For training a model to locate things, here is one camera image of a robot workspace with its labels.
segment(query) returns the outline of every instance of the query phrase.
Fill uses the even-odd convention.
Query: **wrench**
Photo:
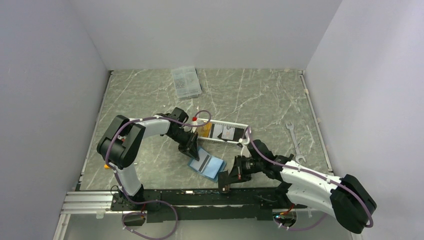
[[[293,144],[294,144],[294,149],[296,149],[296,157],[294,158],[294,160],[296,161],[296,163],[301,164],[301,160],[303,160],[306,163],[306,159],[305,157],[301,154],[301,151],[299,150],[299,145],[298,145],[298,141],[296,140],[296,135],[295,135],[295,125],[290,123],[286,123],[285,127],[290,130],[290,135],[291,135],[291,139],[293,140]]]

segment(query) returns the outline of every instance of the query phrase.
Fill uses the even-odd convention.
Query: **blue cloth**
[[[190,162],[188,162],[188,166],[200,175],[217,183],[218,173],[224,170],[227,163],[220,158],[210,155],[201,147],[198,148],[198,153],[200,160],[197,161],[192,158]]]

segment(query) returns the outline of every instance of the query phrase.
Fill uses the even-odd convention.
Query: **white wall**
[[[377,202],[366,240],[424,239],[424,2],[344,0],[306,69],[338,175]]]
[[[341,0],[71,0],[111,69],[305,69]]]
[[[108,72],[68,0],[0,3],[0,239],[53,238]]]

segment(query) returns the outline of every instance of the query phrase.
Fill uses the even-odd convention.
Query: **marble surface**
[[[305,167],[327,173],[328,167],[311,110],[295,69],[198,69],[202,94],[197,98],[176,97],[170,69],[116,70],[109,89],[81,183],[81,190],[109,190],[116,184],[110,169],[96,152],[97,144],[116,115],[127,118],[170,113],[175,107],[190,116],[198,109],[212,113],[212,119],[247,124],[254,139],[260,139],[279,155],[295,153],[285,123],[292,122]],[[210,154],[233,166],[240,148],[226,143],[199,140]],[[216,188],[217,183],[200,176],[187,166],[189,158],[178,144],[166,136],[151,136],[141,143],[136,171],[145,189]],[[232,188],[275,187],[279,182],[263,173],[252,180],[232,184]]]

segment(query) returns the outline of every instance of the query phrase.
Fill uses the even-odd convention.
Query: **robotic arm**
[[[172,113],[159,113],[152,119],[131,123],[121,131],[111,147],[108,164],[116,170],[122,187],[134,202],[143,202],[145,200],[143,184],[137,177],[136,168],[133,164],[143,139],[153,135],[166,135],[179,143],[178,150],[181,153],[199,160],[197,132],[186,132],[181,124],[161,119],[160,117],[173,119],[181,123],[186,122],[189,118],[186,112],[176,107]],[[101,154],[103,159],[106,159],[106,153],[114,135],[130,120],[122,115],[118,115],[113,119],[97,145],[97,152]]]
[[[266,161],[259,155],[253,144],[263,156],[287,167]],[[252,178],[251,174],[263,172],[268,178],[281,182],[275,190],[275,197],[282,206],[296,204],[322,211],[336,218],[340,225],[356,234],[362,232],[369,218],[360,202],[340,185],[358,195],[370,214],[377,208],[376,202],[352,175],[346,174],[344,177],[339,177],[314,171],[292,160],[293,154],[289,157],[273,155],[258,139],[249,143],[247,149],[250,157],[236,156],[231,171],[229,173],[223,171],[219,174],[218,190],[221,193],[228,193],[230,184],[249,181]]]

